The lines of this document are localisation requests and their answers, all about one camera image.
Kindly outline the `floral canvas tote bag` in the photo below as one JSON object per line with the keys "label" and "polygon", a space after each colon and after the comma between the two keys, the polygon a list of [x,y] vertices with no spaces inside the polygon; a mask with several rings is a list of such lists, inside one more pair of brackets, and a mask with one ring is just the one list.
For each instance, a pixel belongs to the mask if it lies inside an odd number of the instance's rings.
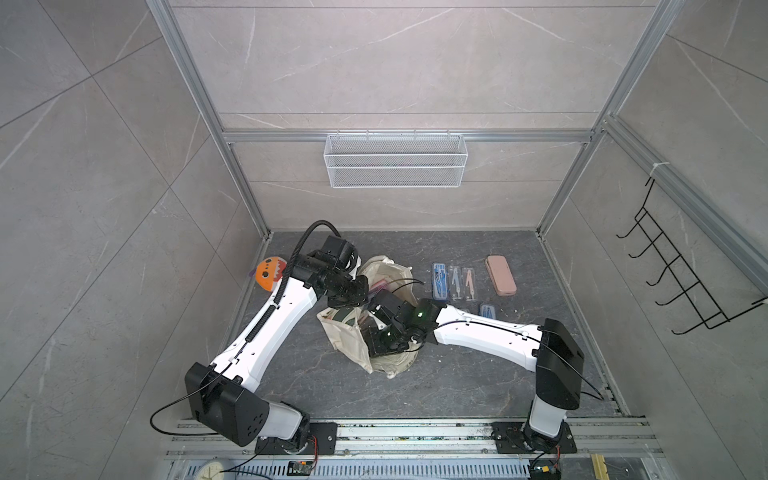
{"label": "floral canvas tote bag", "polygon": [[[385,255],[378,255],[365,262],[358,273],[368,279],[370,294],[387,290],[411,306],[417,304],[413,293],[416,280],[411,267],[397,264]],[[368,340],[381,333],[384,324],[376,320],[364,306],[326,308],[317,314],[317,319],[331,346],[367,373],[381,372],[392,379],[408,370],[418,357],[418,343],[412,340],[407,343],[406,352],[375,357]]]}

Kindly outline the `blue box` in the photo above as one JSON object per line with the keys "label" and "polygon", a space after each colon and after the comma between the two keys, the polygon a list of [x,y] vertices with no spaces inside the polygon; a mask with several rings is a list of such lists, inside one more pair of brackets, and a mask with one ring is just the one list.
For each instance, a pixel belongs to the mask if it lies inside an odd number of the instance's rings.
{"label": "blue box", "polygon": [[497,318],[497,312],[496,308],[488,303],[483,303],[479,306],[479,315],[484,318],[488,319],[496,319]]}

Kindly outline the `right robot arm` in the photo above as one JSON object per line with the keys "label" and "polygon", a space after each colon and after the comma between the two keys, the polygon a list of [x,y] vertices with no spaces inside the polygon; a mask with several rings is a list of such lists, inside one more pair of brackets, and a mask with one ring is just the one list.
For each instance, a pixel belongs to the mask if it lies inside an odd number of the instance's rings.
{"label": "right robot arm", "polygon": [[373,357],[416,351],[429,342],[480,351],[533,372],[535,394],[526,420],[530,438],[558,439],[567,413],[580,407],[585,356],[558,320],[514,324],[430,299],[413,305],[388,291],[370,300],[367,311],[383,326],[366,340]]}

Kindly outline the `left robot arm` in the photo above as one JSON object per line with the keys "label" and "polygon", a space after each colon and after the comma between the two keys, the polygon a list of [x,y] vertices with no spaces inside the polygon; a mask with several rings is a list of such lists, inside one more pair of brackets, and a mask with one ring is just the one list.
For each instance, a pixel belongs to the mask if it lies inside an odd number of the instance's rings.
{"label": "left robot arm", "polygon": [[241,447],[264,438],[291,453],[302,451],[310,437],[308,415],[256,391],[283,342],[320,299],[335,309],[365,303],[369,286],[357,272],[360,265],[357,249],[331,222],[312,223],[248,326],[210,364],[194,363],[187,371],[183,399],[193,420]]}

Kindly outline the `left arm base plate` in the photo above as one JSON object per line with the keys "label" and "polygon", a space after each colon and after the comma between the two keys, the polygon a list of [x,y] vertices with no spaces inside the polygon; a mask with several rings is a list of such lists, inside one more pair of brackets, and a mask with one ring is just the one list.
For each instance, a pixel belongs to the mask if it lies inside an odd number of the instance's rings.
{"label": "left arm base plate", "polygon": [[289,440],[259,438],[255,452],[258,455],[332,455],[337,442],[338,424],[310,422],[302,425]]}

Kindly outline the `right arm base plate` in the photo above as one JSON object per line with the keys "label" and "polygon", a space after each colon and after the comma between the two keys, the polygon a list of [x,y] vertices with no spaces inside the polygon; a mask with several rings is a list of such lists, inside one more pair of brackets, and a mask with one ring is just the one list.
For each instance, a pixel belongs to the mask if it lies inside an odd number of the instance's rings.
{"label": "right arm base plate", "polygon": [[491,438],[499,454],[575,454],[577,447],[570,426],[563,421],[553,437],[535,432],[526,422],[493,422]]}

